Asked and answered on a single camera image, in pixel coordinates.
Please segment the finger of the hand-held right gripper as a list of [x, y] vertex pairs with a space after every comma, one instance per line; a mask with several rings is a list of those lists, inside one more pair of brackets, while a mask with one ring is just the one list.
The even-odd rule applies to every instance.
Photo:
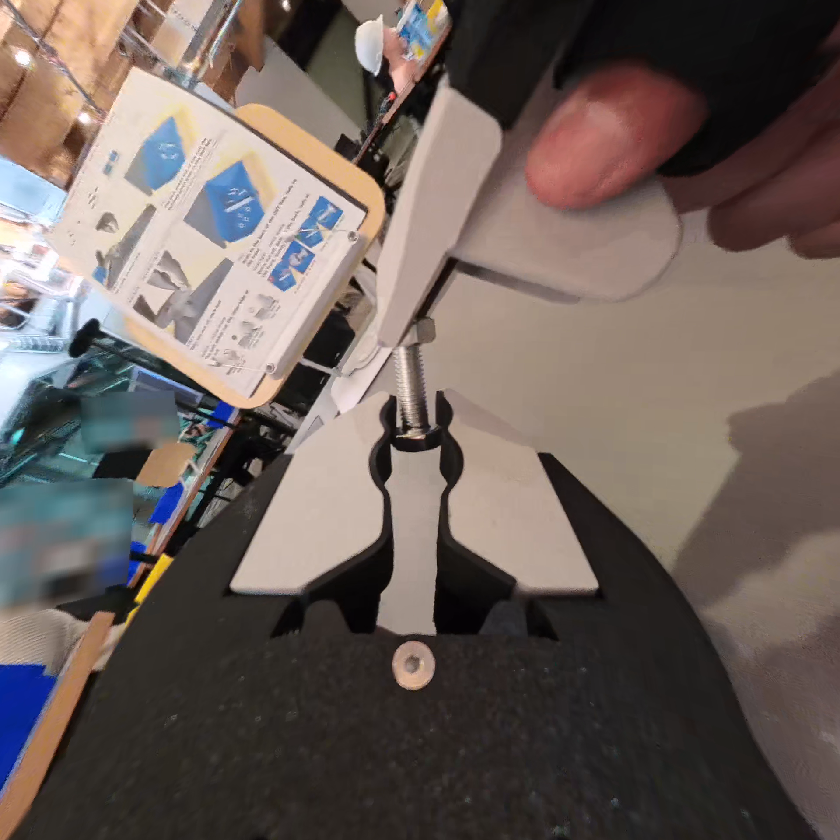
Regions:
[[498, 121], [447, 79], [410, 160], [376, 264], [375, 333], [395, 348], [445, 266], [501, 152]]
[[656, 179], [594, 208], [562, 211], [541, 204], [517, 169], [483, 187], [451, 256], [472, 276], [535, 298], [619, 302], [662, 277], [681, 237]]

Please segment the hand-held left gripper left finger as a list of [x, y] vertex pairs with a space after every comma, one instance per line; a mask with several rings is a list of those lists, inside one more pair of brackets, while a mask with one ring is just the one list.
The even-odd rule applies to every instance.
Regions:
[[377, 618], [394, 568], [396, 400], [377, 393], [311, 434], [292, 456], [230, 582], [237, 595], [283, 595]]

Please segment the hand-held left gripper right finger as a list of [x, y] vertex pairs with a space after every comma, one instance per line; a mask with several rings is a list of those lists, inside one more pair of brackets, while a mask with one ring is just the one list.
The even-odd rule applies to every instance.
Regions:
[[527, 436], [454, 390], [437, 393], [437, 618], [499, 602], [593, 597], [599, 584]]

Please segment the steel hex bolt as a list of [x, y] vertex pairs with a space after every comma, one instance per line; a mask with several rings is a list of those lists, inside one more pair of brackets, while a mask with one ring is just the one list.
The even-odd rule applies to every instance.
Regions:
[[419, 345], [394, 349], [397, 426], [394, 446], [404, 452], [423, 452], [438, 445], [438, 427], [431, 421], [424, 364]]

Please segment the person's right hand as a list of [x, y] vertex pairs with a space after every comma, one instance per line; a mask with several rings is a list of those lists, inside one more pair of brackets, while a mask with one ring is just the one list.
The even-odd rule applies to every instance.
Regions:
[[[666, 177], [682, 214], [707, 212], [730, 252], [783, 239], [804, 259], [839, 257], [838, 61], [755, 140], [691, 177]], [[533, 195], [564, 211], [596, 207], [656, 173], [698, 132], [700, 97], [642, 66], [598, 70], [543, 125], [526, 163]]]

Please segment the instruction board on white stand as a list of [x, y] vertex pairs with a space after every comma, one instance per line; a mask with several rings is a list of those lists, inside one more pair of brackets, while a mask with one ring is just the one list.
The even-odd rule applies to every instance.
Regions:
[[131, 338], [237, 408], [268, 403], [385, 221], [375, 180], [277, 112], [133, 68], [48, 236]]

